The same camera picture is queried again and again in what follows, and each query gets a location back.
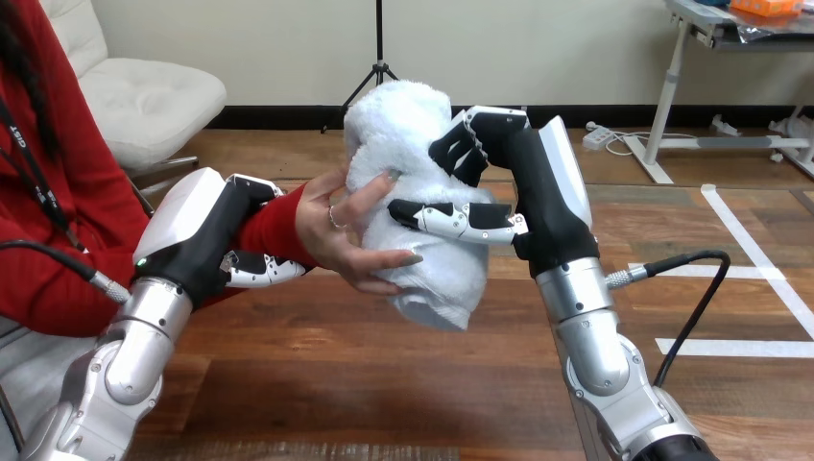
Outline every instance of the finger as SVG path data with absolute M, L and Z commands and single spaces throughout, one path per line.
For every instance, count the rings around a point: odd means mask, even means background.
M 398 285 L 376 277 L 362 279 L 354 287 L 363 293 L 382 296 L 395 296 L 403 291 Z
M 333 217 L 340 225 L 356 222 L 393 190 L 401 173 L 391 170 L 377 176 L 334 207 Z
M 389 250 L 374 252 L 354 248 L 348 255 L 347 262 L 357 274 L 370 274 L 385 269 L 412 266 L 424 261 L 423 256 L 409 250 Z
M 319 175 L 317 178 L 311 180 L 306 186 L 308 199 L 312 200 L 323 196 L 329 196 L 333 192 L 345 187 L 346 177 L 346 165 Z

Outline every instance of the ring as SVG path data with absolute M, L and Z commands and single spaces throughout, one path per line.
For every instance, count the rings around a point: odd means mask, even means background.
M 331 225 L 337 231 L 343 231 L 347 227 L 347 224 L 345 224 L 344 226 L 340 226 L 340 225 L 336 224 L 336 221 L 333 219 L 333 206 L 330 206 L 328 208 L 328 221 L 330 221 Z

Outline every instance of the power strip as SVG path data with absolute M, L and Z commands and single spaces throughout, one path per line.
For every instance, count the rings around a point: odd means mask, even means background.
M 584 147 L 598 151 L 605 148 L 609 142 L 613 141 L 613 132 L 611 130 L 603 127 L 602 125 L 589 123 L 588 129 L 590 130 L 591 128 L 593 128 L 593 130 L 583 137 Z

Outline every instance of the chair leg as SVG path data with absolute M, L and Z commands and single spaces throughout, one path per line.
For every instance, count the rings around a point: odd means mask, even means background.
M 144 195 L 141 194 L 141 191 L 138 190 L 138 187 L 135 186 L 135 184 L 132 182 L 130 178 L 128 178 L 128 181 L 130 181 L 132 193 L 135 194 L 135 197 L 138 199 L 138 202 L 141 203 L 141 207 L 144 209 L 144 212 L 147 214 L 147 216 L 152 218 L 153 215 L 156 214 L 156 211 L 153 209 L 153 206 L 150 205 L 150 202 L 148 202 Z
M 192 169 L 198 168 L 200 161 L 197 157 L 170 158 L 143 170 L 131 172 L 131 178 L 141 178 L 143 176 L 161 173 L 181 166 L 191 165 Z

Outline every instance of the person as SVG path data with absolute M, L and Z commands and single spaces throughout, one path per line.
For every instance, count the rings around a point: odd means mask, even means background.
M 0 128 L 0 242 L 47 244 L 128 286 L 148 218 L 37 0 L 0 0 Z M 385 173 L 331 207 L 345 173 L 328 172 L 271 201 L 246 221 L 237 249 L 336 271 L 363 292 L 396 294 L 397 286 L 373 273 L 420 256 L 363 250 L 339 226 L 365 214 L 398 174 Z M 0 316 L 31 330 L 95 336 L 116 313 L 115 303 L 46 255 L 7 249 L 0 268 Z

